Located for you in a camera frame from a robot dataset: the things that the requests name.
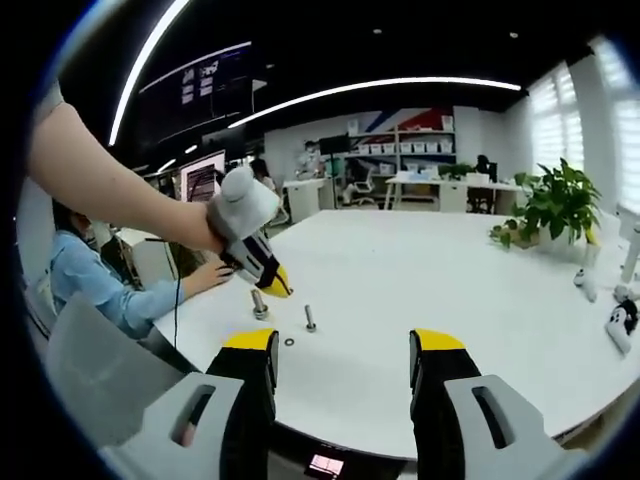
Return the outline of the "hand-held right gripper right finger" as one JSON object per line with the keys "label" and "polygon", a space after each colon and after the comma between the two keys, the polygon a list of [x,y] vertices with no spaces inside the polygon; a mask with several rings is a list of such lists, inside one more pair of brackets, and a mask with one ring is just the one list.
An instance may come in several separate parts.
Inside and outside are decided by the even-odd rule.
{"label": "hand-held right gripper right finger", "polygon": [[427,329],[409,334],[410,417],[421,479],[571,479],[586,462],[544,430],[542,414],[465,345]]}

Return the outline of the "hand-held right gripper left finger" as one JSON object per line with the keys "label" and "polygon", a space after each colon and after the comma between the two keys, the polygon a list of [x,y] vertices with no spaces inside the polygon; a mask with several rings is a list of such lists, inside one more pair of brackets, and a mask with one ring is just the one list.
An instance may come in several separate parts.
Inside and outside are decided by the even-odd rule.
{"label": "hand-held right gripper left finger", "polygon": [[237,333],[204,373],[150,404],[140,430],[102,459],[119,479],[264,479],[275,420],[279,335]]}

